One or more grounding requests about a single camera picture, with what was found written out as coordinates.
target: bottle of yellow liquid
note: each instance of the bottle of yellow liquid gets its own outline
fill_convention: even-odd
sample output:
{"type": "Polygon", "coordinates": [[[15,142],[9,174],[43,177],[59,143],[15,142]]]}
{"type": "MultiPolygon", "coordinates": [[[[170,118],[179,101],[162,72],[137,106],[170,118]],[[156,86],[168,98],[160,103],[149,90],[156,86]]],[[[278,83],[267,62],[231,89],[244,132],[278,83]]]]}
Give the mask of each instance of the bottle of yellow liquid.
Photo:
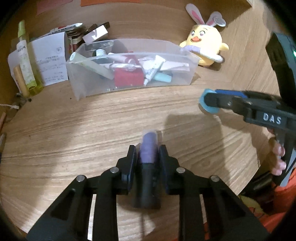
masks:
{"type": "Polygon", "coordinates": [[[30,92],[30,95],[37,95],[43,89],[43,84],[40,76],[36,72],[33,72],[29,59],[29,53],[27,44],[29,42],[29,36],[26,34],[25,21],[19,22],[18,26],[18,38],[17,51],[20,58],[20,68],[24,77],[26,86],[30,92]]]}

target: pink paper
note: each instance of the pink paper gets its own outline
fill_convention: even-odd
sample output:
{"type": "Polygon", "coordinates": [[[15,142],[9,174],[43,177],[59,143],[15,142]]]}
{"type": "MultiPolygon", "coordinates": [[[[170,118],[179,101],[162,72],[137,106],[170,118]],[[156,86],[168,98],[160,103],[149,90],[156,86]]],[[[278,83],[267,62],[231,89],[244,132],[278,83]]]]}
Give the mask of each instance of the pink paper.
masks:
{"type": "Polygon", "coordinates": [[[72,1],[73,0],[40,0],[37,2],[37,15],[72,1]]]}

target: bottle label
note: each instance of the bottle label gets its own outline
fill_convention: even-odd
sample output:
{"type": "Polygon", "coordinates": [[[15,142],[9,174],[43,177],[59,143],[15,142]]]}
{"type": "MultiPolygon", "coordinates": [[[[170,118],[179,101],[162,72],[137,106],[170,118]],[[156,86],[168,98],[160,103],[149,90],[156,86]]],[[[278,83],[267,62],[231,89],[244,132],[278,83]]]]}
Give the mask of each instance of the bottle label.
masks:
{"type": "Polygon", "coordinates": [[[33,70],[30,64],[27,42],[22,40],[17,44],[17,51],[20,58],[20,68],[24,77],[27,88],[30,90],[37,86],[33,70]]]}

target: plush toy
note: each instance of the plush toy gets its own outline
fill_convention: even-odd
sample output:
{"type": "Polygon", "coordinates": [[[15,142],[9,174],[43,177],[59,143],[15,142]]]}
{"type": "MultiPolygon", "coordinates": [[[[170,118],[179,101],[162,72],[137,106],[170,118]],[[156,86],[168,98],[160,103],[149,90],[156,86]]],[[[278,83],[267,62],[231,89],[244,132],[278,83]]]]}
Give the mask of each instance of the plush toy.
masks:
{"type": "Polygon", "coordinates": [[[187,40],[180,43],[180,47],[198,55],[201,58],[199,61],[201,66],[210,66],[214,62],[221,63],[223,58],[218,55],[219,52],[229,50],[228,45],[222,42],[219,31],[214,28],[216,25],[226,26],[221,13],[213,12],[205,23],[195,5],[187,4],[186,10],[198,25],[193,26],[187,40]]]}

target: orange beak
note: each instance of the orange beak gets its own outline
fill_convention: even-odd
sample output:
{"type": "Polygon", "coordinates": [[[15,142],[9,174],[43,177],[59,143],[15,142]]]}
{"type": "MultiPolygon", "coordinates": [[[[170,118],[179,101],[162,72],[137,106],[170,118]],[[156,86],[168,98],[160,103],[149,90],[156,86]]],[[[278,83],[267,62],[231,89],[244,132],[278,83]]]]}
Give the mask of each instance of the orange beak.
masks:
{"type": "Polygon", "coordinates": [[[194,38],[191,39],[191,42],[196,43],[196,42],[200,42],[201,39],[197,36],[195,36],[194,38]]]}

